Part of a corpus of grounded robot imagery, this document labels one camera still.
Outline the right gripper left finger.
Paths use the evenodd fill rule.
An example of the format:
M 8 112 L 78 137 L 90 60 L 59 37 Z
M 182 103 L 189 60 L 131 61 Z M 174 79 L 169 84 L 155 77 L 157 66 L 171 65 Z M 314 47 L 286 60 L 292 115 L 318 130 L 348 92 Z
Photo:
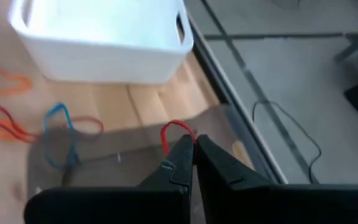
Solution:
M 135 187 L 55 187 L 34 195 L 25 224 L 190 224 L 195 144 L 183 135 Z

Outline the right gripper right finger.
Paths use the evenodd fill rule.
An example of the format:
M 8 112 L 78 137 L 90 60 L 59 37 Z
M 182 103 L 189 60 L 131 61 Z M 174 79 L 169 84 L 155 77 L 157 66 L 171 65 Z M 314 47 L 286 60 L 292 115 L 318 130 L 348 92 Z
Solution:
M 275 184 L 207 135 L 196 167 L 208 224 L 358 224 L 358 184 Z

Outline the thin dark red rubber band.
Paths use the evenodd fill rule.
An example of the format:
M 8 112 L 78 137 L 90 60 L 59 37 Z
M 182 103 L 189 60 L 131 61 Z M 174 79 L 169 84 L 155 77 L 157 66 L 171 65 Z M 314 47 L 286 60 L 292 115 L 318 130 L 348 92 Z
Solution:
M 74 116 L 71 118 L 70 121 L 66 123 L 66 126 L 68 126 L 69 124 L 72 124 L 73 126 L 74 123 L 80 123 L 80 122 L 90 122 L 96 124 L 98 127 L 98 131 L 96 132 L 97 134 L 101 134 L 104 131 L 103 122 L 98 118 L 92 116 Z

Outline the blue rubber band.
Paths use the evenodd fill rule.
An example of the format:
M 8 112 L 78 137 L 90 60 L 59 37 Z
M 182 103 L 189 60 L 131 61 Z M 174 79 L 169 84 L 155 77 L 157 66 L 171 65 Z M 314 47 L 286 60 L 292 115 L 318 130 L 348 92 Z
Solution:
M 69 130 L 68 133 L 71 136 L 70 147 L 69 147 L 67 155 L 65 157 L 65 161 L 61 164 L 57 163 L 53 159 L 53 157 L 50 153 L 50 150 L 48 149 L 49 142 L 50 142 L 49 141 L 49 131 L 48 131 L 48 121 L 49 121 L 49 119 L 51 119 L 53 116 L 55 116 L 60 111 L 64 112 L 65 119 L 66 119 L 66 122 L 68 125 L 68 130 Z M 46 114 L 43 118 L 43 128 L 44 128 L 45 140 L 47 141 L 46 147 L 44 149 L 44 158 L 51 167 L 53 167 L 55 169 L 59 169 L 59 170 L 69 169 L 80 162 L 80 158 L 79 158 L 78 152 L 76 150 L 76 140 L 77 140 L 78 132 L 73 126 L 70 114 L 69 114 L 68 109 L 64 103 L 59 102 L 53 108 L 51 108 L 49 111 L 46 112 Z

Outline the white plastic basket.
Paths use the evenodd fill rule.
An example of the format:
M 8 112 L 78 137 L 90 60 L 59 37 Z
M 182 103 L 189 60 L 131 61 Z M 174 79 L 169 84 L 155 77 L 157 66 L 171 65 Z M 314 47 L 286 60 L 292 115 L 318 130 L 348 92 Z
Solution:
M 9 23 L 57 82 L 165 83 L 194 43 L 183 0 L 12 0 Z

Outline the black aluminium table frame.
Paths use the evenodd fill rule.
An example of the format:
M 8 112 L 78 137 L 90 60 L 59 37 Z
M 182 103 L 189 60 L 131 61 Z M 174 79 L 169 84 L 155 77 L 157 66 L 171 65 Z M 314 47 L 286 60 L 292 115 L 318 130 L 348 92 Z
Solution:
M 252 74 L 234 42 L 219 22 L 208 0 L 184 0 L 195 38 L 193 53 L 221 103 L 229 127 L 244 145 L 257 172 L 275 183 L 287 184 L 266 140 L 252 120 L 255 94 L 248 78 Z

